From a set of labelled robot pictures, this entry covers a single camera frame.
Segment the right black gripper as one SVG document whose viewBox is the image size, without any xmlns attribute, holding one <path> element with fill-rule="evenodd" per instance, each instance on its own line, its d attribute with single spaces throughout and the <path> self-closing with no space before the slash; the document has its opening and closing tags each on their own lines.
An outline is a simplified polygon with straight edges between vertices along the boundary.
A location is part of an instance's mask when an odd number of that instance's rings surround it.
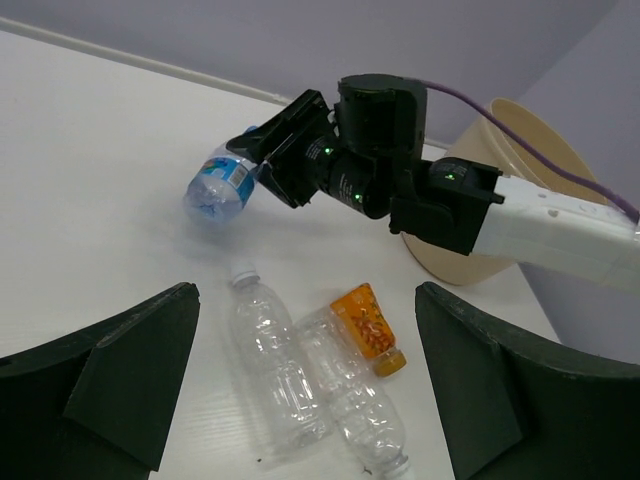
<svg viewBox="0 0 640 480">
<path fill-rule="evenodd" d="M 343 158 L 322 94 L 308 89 L 264 124 L 225 144 L 255 165 L 266 164 L 261 183 L 291 208 L 308 204 L 321 191 L 340 197 L 337 167 Z"/>
</svg>

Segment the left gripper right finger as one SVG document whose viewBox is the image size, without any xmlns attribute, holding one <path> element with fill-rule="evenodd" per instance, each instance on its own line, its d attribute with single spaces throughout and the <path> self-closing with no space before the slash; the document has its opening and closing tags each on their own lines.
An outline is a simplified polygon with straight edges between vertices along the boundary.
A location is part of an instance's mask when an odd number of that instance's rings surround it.
<svg viewBox="0 0 640 480">
<path fill-rule="evenodd" d="M 483 312 L 439 285 L 415 313 L 458 479 L 635 479 L 639 368 Z"/>
</svg>

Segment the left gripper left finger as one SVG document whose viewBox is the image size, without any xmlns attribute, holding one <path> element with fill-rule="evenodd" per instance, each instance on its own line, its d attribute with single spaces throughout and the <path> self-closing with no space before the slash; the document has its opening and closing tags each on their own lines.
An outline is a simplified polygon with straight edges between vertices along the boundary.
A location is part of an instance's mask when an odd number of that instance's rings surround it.
<svg viewBox="0 0 640 480">
<path fill-rule="evenodd" d="M 4 479 L 146 479 L 159 469 L 200 311 L 179 283 L 1 360 Z"/>
</svg>

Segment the blue label small bottle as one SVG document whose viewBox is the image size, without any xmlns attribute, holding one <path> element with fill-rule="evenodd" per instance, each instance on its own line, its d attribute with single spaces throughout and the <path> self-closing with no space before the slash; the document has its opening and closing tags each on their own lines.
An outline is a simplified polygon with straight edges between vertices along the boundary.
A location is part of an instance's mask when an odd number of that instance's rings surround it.
<svg viewBox="0 0 640 480">
<path fill-rule="evenodd" d="M 183 196 L 194 219 L 222 226 L 243 212 L 257 183 L 257 166 L 222 143 L 204 162 Z"/>
</svg>

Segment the short orange bottle orange cap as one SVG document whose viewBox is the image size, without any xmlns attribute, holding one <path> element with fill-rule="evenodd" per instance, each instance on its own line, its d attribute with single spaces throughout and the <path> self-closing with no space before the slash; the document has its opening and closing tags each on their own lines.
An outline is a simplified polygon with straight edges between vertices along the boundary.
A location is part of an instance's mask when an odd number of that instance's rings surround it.
<svg viewBox="0 0 640 480">
<path fill-rule="evenodd" d="M 378 377 L 389 377 L 407 365 L 369 283 L 350 290 L 333 301 L 330 308 Z"/>
</svg>

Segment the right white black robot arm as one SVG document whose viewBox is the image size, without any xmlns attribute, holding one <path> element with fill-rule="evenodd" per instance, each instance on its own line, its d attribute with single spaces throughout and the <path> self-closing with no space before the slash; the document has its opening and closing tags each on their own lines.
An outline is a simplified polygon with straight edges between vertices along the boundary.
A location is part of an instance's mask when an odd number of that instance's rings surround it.
<svg viewBox="0 0 640 480">
<path fill-rule="evenodd" d="M 292 208 L 317 192 L 394 234 L 468 256 L 529 263 L 618 290 L 639 289 L 639 212 L 599 183 L 593 203 L 457 157 L 421 156 L 430 81 L 388 74 L 342 78 L 328 106 L 308 90 L 263 125 L 227 143 L 259 182 Z"/>
</svg>

